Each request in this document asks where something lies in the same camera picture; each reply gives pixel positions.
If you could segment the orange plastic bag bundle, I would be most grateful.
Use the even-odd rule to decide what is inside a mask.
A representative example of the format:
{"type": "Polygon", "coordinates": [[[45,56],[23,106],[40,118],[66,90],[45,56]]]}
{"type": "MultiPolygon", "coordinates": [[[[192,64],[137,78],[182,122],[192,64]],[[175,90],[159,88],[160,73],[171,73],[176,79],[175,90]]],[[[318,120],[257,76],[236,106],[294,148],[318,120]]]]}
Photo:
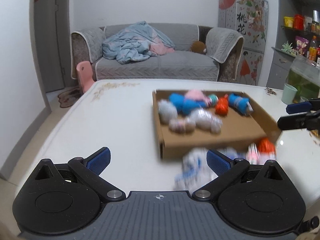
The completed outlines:
{"type": "Polygon", "coordinates": [[[219,116],[226,116],[229,110],[228,95],[218,98],[218,101],[215,105],[215,114],[219,116]]]}

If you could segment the pink fluffy sock bundle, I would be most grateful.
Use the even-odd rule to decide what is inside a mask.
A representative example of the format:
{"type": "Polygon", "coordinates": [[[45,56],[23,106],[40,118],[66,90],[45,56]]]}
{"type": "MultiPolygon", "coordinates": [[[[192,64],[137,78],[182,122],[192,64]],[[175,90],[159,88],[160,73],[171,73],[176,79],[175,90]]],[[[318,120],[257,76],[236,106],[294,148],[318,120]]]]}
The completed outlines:
{"type": "Polygon", "coordinates": [[[203,101],[207,107],[211,103],[210,98],[208,98],[201,90],[189,90],[185,93],[184,97],[194,101],[203,101]]]}

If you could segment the brown plush toy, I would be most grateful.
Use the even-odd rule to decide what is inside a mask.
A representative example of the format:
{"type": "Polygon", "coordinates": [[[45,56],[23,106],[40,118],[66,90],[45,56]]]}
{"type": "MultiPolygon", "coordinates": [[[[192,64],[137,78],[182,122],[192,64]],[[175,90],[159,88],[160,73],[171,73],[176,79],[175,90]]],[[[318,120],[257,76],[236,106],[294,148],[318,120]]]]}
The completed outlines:
{"type": "Polygon", "coordinates": [[[192,45],[191,45],[191,49],[190,49],[193,53],[198,53],[198,54],[202,54],[202,55],[206,55],[207,53],[207,48],[205,43],[201,42],[201,41],[195,41],[192,45]]]}

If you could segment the teal pink sock bundle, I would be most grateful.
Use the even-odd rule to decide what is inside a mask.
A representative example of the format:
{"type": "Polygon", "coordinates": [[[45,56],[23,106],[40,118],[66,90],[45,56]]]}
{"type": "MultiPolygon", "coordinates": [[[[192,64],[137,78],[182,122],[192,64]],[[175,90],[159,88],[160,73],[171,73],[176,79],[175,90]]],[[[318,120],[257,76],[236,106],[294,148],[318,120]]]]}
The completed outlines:
{"type": "Polygon", "coordinates": [[[218,100],[219,100],[218,96],[215,95],[215,94],[210,94],[210,95],[208,96],[208,99],[209,99],[210,105],[213,106],[213,107],[216,106],[216,104],[217,104],[217,102],[218,102],[218,100]]]}

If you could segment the green plastic cup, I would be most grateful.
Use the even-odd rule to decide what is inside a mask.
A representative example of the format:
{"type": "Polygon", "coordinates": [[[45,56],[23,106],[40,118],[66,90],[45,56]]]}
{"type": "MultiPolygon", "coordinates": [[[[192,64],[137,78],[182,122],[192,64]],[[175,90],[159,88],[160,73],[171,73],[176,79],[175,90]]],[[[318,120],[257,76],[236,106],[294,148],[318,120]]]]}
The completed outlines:
{"type": "Polygon", "coordinates": [[[286,83],[284,85],[283,94],[281,97],[282,102],[287,105],[291,104],[296,96],[296,93],[297,89],[286,83]]]}

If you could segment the white floral plastic bundle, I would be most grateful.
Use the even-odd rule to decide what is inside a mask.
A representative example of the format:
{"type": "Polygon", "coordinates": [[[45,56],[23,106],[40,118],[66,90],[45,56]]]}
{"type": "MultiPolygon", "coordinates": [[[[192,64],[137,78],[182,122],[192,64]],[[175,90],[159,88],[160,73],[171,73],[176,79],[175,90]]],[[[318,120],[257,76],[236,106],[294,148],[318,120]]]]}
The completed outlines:
{"type": "Polygon", "coordinates": [[[169,121],[169,129],[175,133],[192,133],[195,131],[196,123],[191,118],[171,119],[169,121]]]}

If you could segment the white mesh bundle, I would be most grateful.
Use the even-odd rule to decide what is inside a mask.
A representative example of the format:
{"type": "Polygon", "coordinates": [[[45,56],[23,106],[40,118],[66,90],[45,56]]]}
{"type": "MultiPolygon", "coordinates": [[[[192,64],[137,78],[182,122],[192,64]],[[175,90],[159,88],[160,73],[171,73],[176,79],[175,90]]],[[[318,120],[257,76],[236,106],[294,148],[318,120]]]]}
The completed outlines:
{"type": "Polygon", "coordinates": [[[177,119],[178,117],[176,107],[167,100],[159,100],[158,113],[162,124],[168,124],[171,119],[177,119]]]}

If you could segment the floor rug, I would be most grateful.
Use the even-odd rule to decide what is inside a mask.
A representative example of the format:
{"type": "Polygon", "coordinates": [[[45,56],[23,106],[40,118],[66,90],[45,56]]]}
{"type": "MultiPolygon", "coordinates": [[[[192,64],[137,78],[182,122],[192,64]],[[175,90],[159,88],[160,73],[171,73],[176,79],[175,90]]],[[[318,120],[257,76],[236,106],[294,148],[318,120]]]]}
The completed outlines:
{"type": "Polygon", "coordinates": [[[72,107],[81,97],[81,89],[74,87],[67,91],[60,93],[57,98],[60,104],[60,108],[72,107]]]}

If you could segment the blue white sock bundle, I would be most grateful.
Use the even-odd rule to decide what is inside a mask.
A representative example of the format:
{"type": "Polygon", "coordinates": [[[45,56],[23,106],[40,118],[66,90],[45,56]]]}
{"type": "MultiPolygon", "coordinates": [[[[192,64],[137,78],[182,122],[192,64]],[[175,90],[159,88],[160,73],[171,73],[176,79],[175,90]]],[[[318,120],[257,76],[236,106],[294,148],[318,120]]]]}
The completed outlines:
{"type": "Polygon", "coordinates": [[[249,98],[244,98],[236,94],[229,94],[228,104],[242,115],[248,116],[253,113],[253,108],[250,104],[249,98]]]}

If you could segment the grey sock with blue flower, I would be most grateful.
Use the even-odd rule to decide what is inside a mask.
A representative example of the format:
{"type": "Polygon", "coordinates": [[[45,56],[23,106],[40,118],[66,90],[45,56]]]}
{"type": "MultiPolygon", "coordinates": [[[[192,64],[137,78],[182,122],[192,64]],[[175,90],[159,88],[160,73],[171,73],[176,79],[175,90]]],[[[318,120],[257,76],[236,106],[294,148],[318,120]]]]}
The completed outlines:
{"type": "Polygon", "coordinates": [[[174,190],[197,189],[217,178],[217,174],[207,164],[207,148],[193,148],[182,159],[182,172],[175,177],[174,190]]]}

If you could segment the grey shelf cabinet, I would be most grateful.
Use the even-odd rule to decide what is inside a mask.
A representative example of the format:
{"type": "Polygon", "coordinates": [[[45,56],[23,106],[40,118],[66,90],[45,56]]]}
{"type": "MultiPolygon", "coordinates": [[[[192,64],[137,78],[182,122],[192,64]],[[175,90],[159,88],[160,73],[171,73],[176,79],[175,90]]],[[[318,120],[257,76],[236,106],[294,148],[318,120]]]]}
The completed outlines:
{"type": "Polygon", "coordinates": [[[314,11],[319,11],[319,0],[278,0],[278,26],[277,39],[273,49],[273,60],[267,87],[283,89],[286,77],[289,73],[291,63],[295,57],[282,51],[282,45],[290,44],[296,47],[296,37],[312,39],[313,33],[309,30],[297,30],[293,27],[286,27],[284,17],[294,17],[296,15],[313,17],[314,11]]]}

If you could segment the white pink striped sock bundle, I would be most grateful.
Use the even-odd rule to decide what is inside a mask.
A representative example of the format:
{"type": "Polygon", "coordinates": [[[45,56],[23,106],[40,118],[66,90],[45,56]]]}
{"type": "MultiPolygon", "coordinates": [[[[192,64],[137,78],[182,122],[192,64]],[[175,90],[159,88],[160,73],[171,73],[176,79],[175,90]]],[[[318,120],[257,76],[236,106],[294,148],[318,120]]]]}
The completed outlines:
{"type": "Polygon", "coordinates": [[[248,147],[248,151],[246,153],[246,159],[250,164],[257,165],[259,162],[259,151],[255,143],[252,143],[248,147]]]}

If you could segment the brown cardboard box tray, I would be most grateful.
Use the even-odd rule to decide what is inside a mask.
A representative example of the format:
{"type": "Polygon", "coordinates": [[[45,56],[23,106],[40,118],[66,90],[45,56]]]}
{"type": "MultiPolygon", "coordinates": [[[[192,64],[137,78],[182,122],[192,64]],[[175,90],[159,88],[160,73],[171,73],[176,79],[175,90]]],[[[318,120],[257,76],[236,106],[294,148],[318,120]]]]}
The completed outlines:
{"type": "Polygon", "coordinates": [[[232,147],[240,152],[263,138],[276,143],[281,135],[276,120],[267,107],[244,92],[236,94],[249,100],[253,111],[241,114],[229,107],[225,116],[219,116],[214,107],[195,109],[195,120],[188,110],[179,111],[175,121],[164,123],[158,112],[160,102],[169,100],[172,94],[183,95],[185,90],[156,90],[152,93],[153,116],[162,159],[179,159],[196,147],[232,147]]]}

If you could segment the pink cushion on sofa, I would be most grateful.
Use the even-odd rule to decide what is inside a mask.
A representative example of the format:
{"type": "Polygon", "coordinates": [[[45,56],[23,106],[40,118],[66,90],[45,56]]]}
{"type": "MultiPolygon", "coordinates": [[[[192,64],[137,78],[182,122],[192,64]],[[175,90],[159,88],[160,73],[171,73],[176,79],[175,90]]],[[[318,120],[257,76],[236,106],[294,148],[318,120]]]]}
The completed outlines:
{"type": "Polygon", "coordinates": [[[168,53],[174,53],[174,48],[166,47],[163,43],[150,44],[149,51],[156,56],[162,56],[168,53]]]}

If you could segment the clear plastic bag bundle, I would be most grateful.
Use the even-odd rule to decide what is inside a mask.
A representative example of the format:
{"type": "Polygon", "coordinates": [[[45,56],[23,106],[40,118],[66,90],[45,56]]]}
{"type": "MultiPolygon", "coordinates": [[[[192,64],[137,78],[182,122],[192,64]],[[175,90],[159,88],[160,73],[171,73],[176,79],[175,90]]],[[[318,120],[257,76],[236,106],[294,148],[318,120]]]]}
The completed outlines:
{"type": "Polygon", "coordinates": [[[213,134],[219,134],[221,132],[222,120],[212,115],[210,111],[198,108],[189,114],[189,118],[194,120],[196,127],[201,130],[210,131],[213,134]]]}

